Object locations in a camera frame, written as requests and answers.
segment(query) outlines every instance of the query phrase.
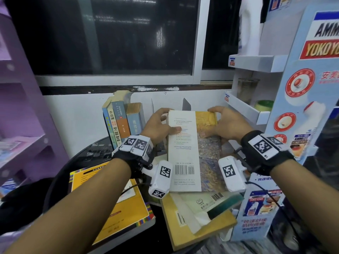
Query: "black table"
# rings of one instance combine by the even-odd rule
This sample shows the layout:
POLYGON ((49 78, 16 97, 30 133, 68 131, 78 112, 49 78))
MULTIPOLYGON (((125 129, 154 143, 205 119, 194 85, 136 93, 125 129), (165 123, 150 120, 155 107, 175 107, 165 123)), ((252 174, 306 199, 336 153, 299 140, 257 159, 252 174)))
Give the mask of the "black table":
MULTIPOLYGON (((46 194, 43 212, 47 212, 53 205, 68 194, 70 172, 107 162, 111 159, 112 151, 111 142, 109 138, 106 137, 83 149, 67 162, 54 178, 46 194)), ((150 251, 151 253, 160 251, 162 254, 173 253, 162 209, 154 205, 151 205, 151 208, 156 217, 155 225, 107 253, 124 253, 131 248, 134 251, 140 251, 141 248, 149 249, 148 253, 150 251)), ((195 253, 203 244, 204 242, 201 242, 185 248, 183 253, 195 253)))

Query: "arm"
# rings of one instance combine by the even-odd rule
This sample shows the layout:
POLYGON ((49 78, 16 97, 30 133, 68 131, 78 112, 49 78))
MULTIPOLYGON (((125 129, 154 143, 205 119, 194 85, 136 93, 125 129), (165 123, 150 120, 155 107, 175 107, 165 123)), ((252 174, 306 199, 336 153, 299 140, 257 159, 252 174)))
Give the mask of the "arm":
MULTIPOLYGON (((150 137, 154 145, 168 133, 181 131, 161 123, 166 119, 161 115, 168 110, 162 108, 154 113, 141 133, 150 137)), ((5 253, 85 253, 104 226, 130 175, 125 161, 112 159, 38 218, 5 253)))
MULTIPOLYGON (((221 106, 209 111, 220 112, 221 120, 202 137, 219 135, 240 142, 245 134, 253 130, 238 112, 221 106)), ((294 160, 276 166, 270 175, 324 247, 331 253, 337 253, 339 192, 294 160)))

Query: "hand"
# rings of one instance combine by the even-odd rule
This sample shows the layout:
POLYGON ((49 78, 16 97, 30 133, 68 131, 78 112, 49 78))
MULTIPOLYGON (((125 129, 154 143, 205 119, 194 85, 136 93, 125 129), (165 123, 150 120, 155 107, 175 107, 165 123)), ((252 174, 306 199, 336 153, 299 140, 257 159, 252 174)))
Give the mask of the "hand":
POLYGON ((181 127, 170 127, 167 124, 161 123, 166 119, 162 116, 169 112, 169 108, 161 108, 157 110, 147 121, 141 135, 147 136, 151 139, 154 145, 160 143, 168 134, 178 134, 181 132, 181 127))
POLYGON ((221 113, 221 119, 216 126, 202 132, 201 137, 219 135, 227 140, 236 140, 240 143, 245 134, 254 130, 237 111, 222 106, 209 108, 208 111, 221 113))

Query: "white bottle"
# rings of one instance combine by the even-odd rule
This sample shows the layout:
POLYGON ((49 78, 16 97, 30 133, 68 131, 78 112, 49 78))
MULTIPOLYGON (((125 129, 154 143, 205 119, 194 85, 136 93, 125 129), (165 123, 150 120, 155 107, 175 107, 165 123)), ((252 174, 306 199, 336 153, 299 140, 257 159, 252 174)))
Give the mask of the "white bottle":
POLYGON ((262 0, 241 0, 238 54, 259 55, 262 0))
POLYGON ((253 216, 253 215, 255 215, 255 212, 257 211, 258 205, 259 205, 259 202, 255 201, 255 202, 252 204, 252 206, 248 209, 247 215, 248 215, 248 216, 253 216))
POLYGON ((300 160, 326 111, 324 103, 311 102, 304 109, 307 120, 294 131, 289 145, 296 160, 300 160))

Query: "barcode on book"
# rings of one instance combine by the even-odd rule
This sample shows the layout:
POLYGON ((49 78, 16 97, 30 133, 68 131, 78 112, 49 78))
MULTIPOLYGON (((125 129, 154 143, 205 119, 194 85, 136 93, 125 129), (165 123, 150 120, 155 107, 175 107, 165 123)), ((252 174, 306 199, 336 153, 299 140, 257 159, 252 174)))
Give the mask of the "barcode on book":
POLYGON ((213 200, 217 201, 223 197, 223 194, 221 192, 218 192, 216 194, 213 194, 211 197, 213 200))
POLYGON ((176 175, 194 175, 194 167, 188 165, 175 165, 176 175))
POLYGON ((186 223, 185 223, 185 220, 183 218, 182 215, 179 214, 179 212, 176 210, 175 211, 175 216, 177 217, 177 220, 178 220, 178 223, 179 223, 179 226, 182 227, 182 226, 185 226, 186 223))

